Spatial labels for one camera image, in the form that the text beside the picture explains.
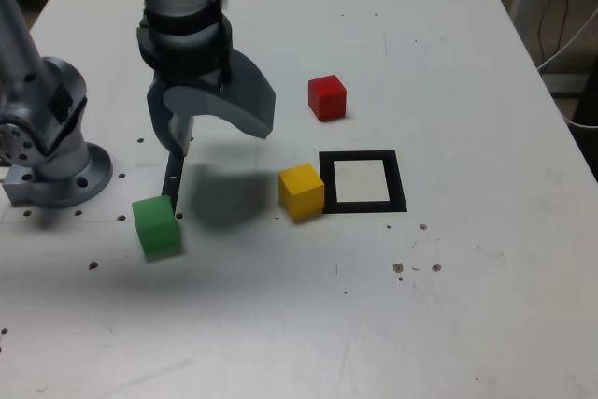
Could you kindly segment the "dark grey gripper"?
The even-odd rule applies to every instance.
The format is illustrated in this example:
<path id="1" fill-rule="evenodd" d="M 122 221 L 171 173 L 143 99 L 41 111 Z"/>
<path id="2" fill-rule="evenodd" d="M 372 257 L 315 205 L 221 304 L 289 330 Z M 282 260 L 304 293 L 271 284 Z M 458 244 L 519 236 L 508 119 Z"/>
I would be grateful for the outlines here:
<path id="1" fill-rule="evenodd" d="M 214 116 L 246 135 L 267 138 L 273 129 L 276 94 L 258 66 L 233 50 L 232 26 L 225 16 L 217 23 L 214 37 L 182 49 L 159 44 L 150 31 L 144 17 L 136 31 L 137 44 L 141 58 L 155 72 L 184 79 L 219 71 L 219 84 L 223 83 L 213 93 L 189 86 L 169 89 L 162 78 L 153 80 L 147 94 L 150 120 L 166 150 L 175 157 L 187 156 L 194 116 Z"/>

